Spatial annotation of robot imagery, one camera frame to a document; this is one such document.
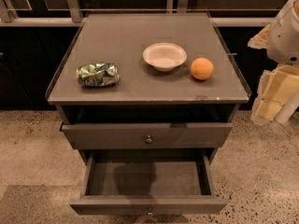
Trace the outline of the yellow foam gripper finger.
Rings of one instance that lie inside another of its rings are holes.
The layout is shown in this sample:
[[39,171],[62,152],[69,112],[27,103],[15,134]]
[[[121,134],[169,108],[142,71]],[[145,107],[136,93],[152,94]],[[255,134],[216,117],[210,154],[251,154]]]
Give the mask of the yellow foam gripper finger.
[[257,35],[249,40],[248,46],[253,49],[266,49],[268,43],[267,37],[269,28],[270,25],[266,25]]
[[273,71],[264,70],[251,120],[257,125],[276,121],[281,108],[299,91],[299,66],[280,63]]

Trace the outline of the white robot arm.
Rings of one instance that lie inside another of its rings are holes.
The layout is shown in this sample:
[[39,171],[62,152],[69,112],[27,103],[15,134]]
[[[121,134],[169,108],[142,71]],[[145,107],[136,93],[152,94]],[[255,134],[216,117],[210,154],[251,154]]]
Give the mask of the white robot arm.
[[299,0],[289,0],[248,46],[266,49],[267,57],[278,63],[261,75],[251,120],[257,125],[283,124],[299,106]]

